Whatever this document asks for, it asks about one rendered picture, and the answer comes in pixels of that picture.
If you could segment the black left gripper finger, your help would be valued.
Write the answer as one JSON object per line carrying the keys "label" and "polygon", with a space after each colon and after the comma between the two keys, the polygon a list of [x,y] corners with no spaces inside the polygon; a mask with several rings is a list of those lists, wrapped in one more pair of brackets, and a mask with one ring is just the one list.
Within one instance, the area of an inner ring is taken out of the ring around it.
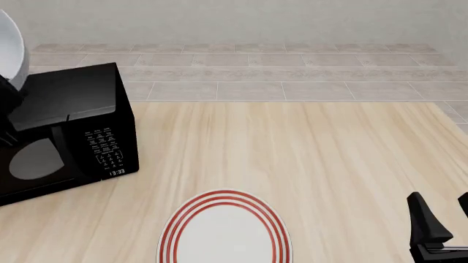
{"label": "black left gripper finger", "polygon": [[0,75],[0,111],[14,111],[28,96],[28,91],[18,91],[9,81]]}

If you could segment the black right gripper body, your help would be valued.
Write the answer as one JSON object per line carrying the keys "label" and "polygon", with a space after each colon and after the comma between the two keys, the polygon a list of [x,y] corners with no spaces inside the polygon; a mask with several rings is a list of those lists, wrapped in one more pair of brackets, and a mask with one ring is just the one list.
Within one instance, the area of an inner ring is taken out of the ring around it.
{"label": "black right gripper body", "polygon": [[414,263],[468,263],[468,246],[413,245],[409,251]]}

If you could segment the black microwave oven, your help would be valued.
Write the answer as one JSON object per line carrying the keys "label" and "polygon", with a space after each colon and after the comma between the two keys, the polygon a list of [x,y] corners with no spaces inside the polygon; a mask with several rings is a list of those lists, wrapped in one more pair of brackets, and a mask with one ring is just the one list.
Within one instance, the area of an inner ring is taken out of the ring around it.
{"label": "black microwave oven", "polygon": [[32,74],[6,114],[0,207],[139,170],[135,117],[115,63]]}

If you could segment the white plate with red rings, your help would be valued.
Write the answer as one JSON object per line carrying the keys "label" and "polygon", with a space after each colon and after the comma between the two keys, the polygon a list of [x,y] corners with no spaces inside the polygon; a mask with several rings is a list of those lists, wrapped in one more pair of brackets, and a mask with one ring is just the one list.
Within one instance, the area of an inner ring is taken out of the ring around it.
{"label": "white plate with red rings", "polygon": [[165,224],[156,263],[293,263],[280,215],[259,197],[215,189],[183,203]]}

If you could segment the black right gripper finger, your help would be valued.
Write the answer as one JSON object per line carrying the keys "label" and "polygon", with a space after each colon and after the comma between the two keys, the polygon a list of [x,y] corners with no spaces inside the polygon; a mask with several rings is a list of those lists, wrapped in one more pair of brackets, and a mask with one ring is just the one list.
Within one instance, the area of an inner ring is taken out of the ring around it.
{"label": "black right gripper finger", "polygon": [[440,244],[453,238],[419,192],[412,192],[407,197],[407,204],[411,223],[410,245]]}
{"label": "black right gripper finger", "polygon": [[468,218],[468,192],[465,192],[458,198],[458,203],[461,206],[461,209],[464,211],[464,214]]}

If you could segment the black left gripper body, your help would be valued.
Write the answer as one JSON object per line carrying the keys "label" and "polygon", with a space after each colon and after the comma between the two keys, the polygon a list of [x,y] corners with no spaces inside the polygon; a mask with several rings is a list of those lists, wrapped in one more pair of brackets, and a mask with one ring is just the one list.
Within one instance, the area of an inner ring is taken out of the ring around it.
{"label": "black left gripper body", "polygon": [[15,129],[5,113],[0,111],[0,146],[16,146]]}

